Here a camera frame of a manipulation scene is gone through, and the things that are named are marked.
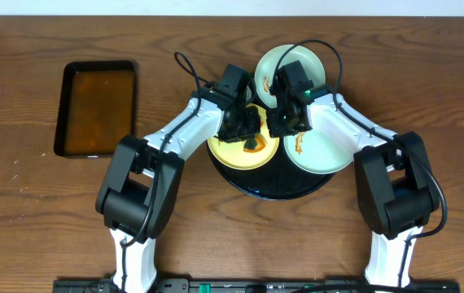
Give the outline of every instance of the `white background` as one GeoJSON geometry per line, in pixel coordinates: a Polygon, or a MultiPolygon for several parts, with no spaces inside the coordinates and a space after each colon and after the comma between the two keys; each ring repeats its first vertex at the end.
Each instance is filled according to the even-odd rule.
{"type": "Polygon", "coordinates": [[[0,0],[0,15],[464,16],[464,0],[0,0]]]}

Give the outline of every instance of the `round black tray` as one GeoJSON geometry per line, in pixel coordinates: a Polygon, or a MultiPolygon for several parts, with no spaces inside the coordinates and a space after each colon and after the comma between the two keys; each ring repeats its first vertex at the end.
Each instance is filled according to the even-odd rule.
{"type": "Polygon", "coordinates": [[[247,195],[260,199],[298,199],[319,189],[334,176],[334,173],[320,175],[297,167],[288,158],[283,139],[280,139],[274,157],[261,167],[252,170],[227,167],[212,154],[208,143],[207,151],[214,167],[225,180],[247,195]]]}

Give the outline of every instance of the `white plate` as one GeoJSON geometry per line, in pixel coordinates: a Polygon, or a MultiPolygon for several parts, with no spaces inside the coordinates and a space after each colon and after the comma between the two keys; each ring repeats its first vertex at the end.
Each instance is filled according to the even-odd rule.
{"type": "MultiPolygon", "coordinates": [[[[279,58],[293,45],[283,45],[275,47],[268,51],[259,61],[256,67],[256,91],[261,101],[268,107],[275,108],[278,103],[274,96],[269,92],[269,87],[272,85],[272,77],[274,77],[275,65],[279,58]]],[[[299,60],[303,65],[304,71],[309,79],[313,81],[313,86],[320,86],[326,82],[326,74],[321,60],[311,51],[303,46],[298,46],[291,50],[281,61],[282,67],[288,63],[299,60]]]]}
{"type": "Polygon", "coordinates": [[[353,161],[352,155],[316,130],[285,137],[284,148],[294,164],[316,174],[337,172],[353,161]]]}

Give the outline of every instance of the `wooden surface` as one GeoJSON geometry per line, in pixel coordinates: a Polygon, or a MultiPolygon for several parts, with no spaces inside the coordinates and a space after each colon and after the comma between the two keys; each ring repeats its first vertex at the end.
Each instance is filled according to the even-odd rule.
{"type": "MultiPolygon", "coordinates": [[[[341,92],[356,109],[427,147],[449,203],[445,230],[415,247],[414,278],[454,278],[464,290],[464,19],[0,17],[0,292],[50,292],[56,278],[99,278],[115,248],[94,200],[109,159],[52,151],[64,66],[140,64],[138,135],[186,105],[194,81],[227,63],[254,70],[271,48],[320,37],[344,59],[341,92]]],[[[312,46],[329,82],[335,57],[312,46]]],[[[440,219],[434,214],[428,229],[440,219]]],[[[193,278],[360,276],[370,230],[358,212],[352,166],[312,195],[268,202],[220,177],[205,149],[187,162],[156,265],[193,278]]]]}

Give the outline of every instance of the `cable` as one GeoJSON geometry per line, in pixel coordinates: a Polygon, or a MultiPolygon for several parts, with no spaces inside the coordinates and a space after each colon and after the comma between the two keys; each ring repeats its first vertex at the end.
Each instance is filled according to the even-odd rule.
{"type": "Polygon", "coordinates": [[[327,46],[328,48],[330,48],[333,53],[335,54],[335,56],[337,56],[337,60],[339,61],[339,77],[337,78],[337,82],[335,83],[335,86],[334,86],[334,89],[333,89],[333,102],[335,104],[335,108],[340,111],[341,113],[343,113],[348,119],[350,119],[353,123],[355,123],[356,125],[359,125],[362,129],[364,129],[365,131],[367,131],[368,133],[370,133],[370,135],[374,135],[376,136],[377,138],[380,138],[382,140],[384,140],[385,142],[393,145],[397,150],[400,150],[402,151],[402,153],[406,156],[408,156],[409,158],[411,158],[419,167],[420,169],[429,177],[429,179],[431,180],[431,182],[433,183],[433,186],[436,188],[436,191],[438,192],[438,195],[439,195],[439,198],[440,198],[440,205],[441,205],[441,209],[442,209],[442,218],[440,219],[440,223],[438,224],[438,226],[436,226],[433,230],[431,231],[427,231],[427,232],[424,232],[424,233],[421,233],[421,234],[416,234],[416,235],[410,235],[406,240],[405,240],[405,249],[404,249],[404,254],[402,255],[402,261],[401,261],[401,268],[400,268],[400,271],[398,273],[398,287],[402,287],[402,276],[404,274],[404,269],[405,269],[405,262],[407,260],[407,255],[408,255],[408,251],[409,251],[409,246],[411,246],[411,241],[413,239],[416,239],[416,238],[424,238],[424,237],[428,237],[428,236],[432,236],[434,234],[437,234],[439,233],[445,226],[445,223],[447,222],[447,213],[448,213],[448,210],[447,210],[447,202],[445,200],[445,195],[444,195],[444,192],[442,191],[442,188],[440,187],[440,184],[438,183],[438,181],[436,180],[435,176],[433,175],[433,173],[431,172],[431,170],[412,152],[410,151],[407,147],[403,146],[402,144],[400,144],[399,142],[395,141],[395,140],[391,140],[390,138],[382,135],[381,133],[378,133],[376,131],[375,128],[370,128],[369,126],[367,125],[364,125],[363,123],[361,123],[359,120],[357,120],[355,117],[351,116],[349,113],[347,113],[343,107],[342,107],[342,103],[339,103],[337,101],[337,93],[339,92],[339,86],[340,86],[340,82],[341,82],[341,78],[342,78],[342,75],[343,75],[343,61],[342,59],[340,58],[340,54],[339,52],[337,52],[337,50],[332,46],[330,45],[329,43],[327,42],[324,42],[322,40],[304,40],[302,42],[298,42],[297,44],[295,44],[294,46],[290,47],[286,52],[284,52],[284,54],[281,56],[281,58],[279,59],[276,67],[275,67],[275,71],[274,71],[274,77],[272,78],[272,86],[274,86],[275,82],[276,82],[276,72],[277,70],[279,69],[279,65],[281,64],[281,61],[282,59],[291,51],[293,50],[294,48],[296,48],[297,46],[302,46],[304,44],[307,44],[307,43],[319,43],[319,44],[323,44],[324,46],[327,46]]]}
{"type": "Polygon", "coordinates": [[[410,288],[399,288],[394,286],[383,286],[383,285],[370,285],[370,284],[331,284],[331,285],[319,285],[310,286],[307,288],[295,290],[292,293],[314,293],[314,292],[328,292],[328,291],[360,291],[360,292],[394,292],[394,293],[427,293],[429,291],[410,289],[410,288]]]}
{"type": "Polygon", "coordinates": [[[125,257],[126,257],[125,253],[126,253],[127,247],[130,247],[131,245],[135,244],[136,241],[143,236],[143,234],[145,233],[145,231],[147,229],[147,226],[149,225],[149,221],[151,221],[152,210],[153,210],[154,202],[155,202],[155,199],[156,199],[156,192],[158,190],[158,180],[159,180],[159,176],[160,176],[160,170],[161,170],[161,165],[162,165],[162,159],[163,159],[165,146],[167,145],[167,142],[170,141],[170,138],[176,133],[176,131],[178,131],[187,121],[192,119],[192,117],[194,117],[194,116],[196,116],[196,114],[198,114],[199,108],[201,107],[201,84],[199,83],[199,81],[203,81],[206,84],[210,84],[207,80],[204,80],[203,78],[198,77],[198,74],[196,73],[196,70],[194,69],[194,66],[192,66],[192,63],[190,62],[190,60],[182,52],[175,52],[174,53],[174,58],[175,58],[176,62],[185,71],[187,71],[188,73],[190,73],[194,77],[195,82],[196,82],[196,86],[198,88],[198,103],[196,104],[196,107],[194,108],[194,111],[192,111],[192,113],[189,116],[187,116],[178,125],[174,126],[174,128],[171,131],[169,131],[167,134],[165,134],[164,140],[162,141],[162,143],[160,145],[160,149],[158,150],[158,160],[157,160],[157,164],[156,164],[156,170],[154,172],[154,177],[152,179],[152,190],[151,190],[151,198],[149,199],[149,208],[147,209],[147,214],[145,215],[142,226],[140,227],[138,232],[134,235],[134,237],[130,241],[126,242],[125,239],[122,239],[120,241],[120,246],[121,246],[121,249],[122,249],[122,258],[121,258],[122,259],[122,277],[121,277],[122,285],[121,285],[121,290],[123,292],[125,292],[125,280],[127,278],[127,271],[126,271],[126,265],[125,265],[125,257]],[[178,55],[180,55],[185,60],[185,62],[189,65],[190,72],[179,61],[179,59],[177,58],[178,55]]]}

